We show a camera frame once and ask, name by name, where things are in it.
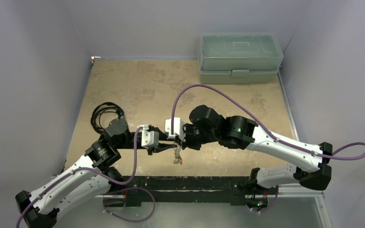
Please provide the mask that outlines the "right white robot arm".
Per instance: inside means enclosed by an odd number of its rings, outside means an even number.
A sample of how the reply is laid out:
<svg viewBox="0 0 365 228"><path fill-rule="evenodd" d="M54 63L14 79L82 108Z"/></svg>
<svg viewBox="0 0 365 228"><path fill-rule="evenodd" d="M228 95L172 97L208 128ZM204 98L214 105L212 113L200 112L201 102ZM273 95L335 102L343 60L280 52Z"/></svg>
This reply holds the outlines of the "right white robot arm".
<svg viewBox="0 0 365 228"><path fill-rule="evenodd" d="M254 168L248 188L260 193L276 185L299 183L302 187L322 191L331 181L329 159L332 145L307 144L274 132L268 133L258 123L243 116L223 117L205 105L194 108L190 123L180 118L170 120L169 136L176 136L181 148L199 150L203 144L217 142L228 149L262 152L287 161L275 168Z"/></svg>

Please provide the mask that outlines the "silver foot-shaped keyring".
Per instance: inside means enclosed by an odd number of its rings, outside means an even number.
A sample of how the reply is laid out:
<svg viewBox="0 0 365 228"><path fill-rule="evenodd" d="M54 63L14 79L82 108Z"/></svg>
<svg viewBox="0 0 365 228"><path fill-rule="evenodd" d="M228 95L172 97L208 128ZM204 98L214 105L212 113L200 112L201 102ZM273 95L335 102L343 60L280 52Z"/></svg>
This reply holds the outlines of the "silver foot-shaped keyring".
<svg viewBox="0 0 365 228"><path fill-rule="evenodd" d="M180 145L178 145L177 143L174 143L175 147L173 148L173 153L174 153L174 161L173 164L180 164L182 165L183 160L182 157L180 155L181 153L181 147Z"/></svg>

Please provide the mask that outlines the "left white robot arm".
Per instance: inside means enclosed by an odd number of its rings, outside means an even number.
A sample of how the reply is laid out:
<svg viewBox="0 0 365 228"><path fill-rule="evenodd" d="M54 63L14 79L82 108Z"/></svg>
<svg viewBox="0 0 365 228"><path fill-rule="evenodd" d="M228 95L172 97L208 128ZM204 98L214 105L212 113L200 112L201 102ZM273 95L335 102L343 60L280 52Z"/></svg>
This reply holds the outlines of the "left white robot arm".
<svg viewBox="0 0 365 228"><path fill-rule="evenodd" d="M103 194L118 194L132 190L135 180L137 151L145 149L149 155L175 148L174 142L184 141L184 122L173 117L165 121L162 131L153 125L140 125L129 130L125 118L114 119L100 132L100 137L71 167L42 187L16 197L20 217L16 227L24 221L29 228L51 228L59 217L86 200ZM113 164L121 159L120 149L133 149L132 173L124 177Z"/></svg>

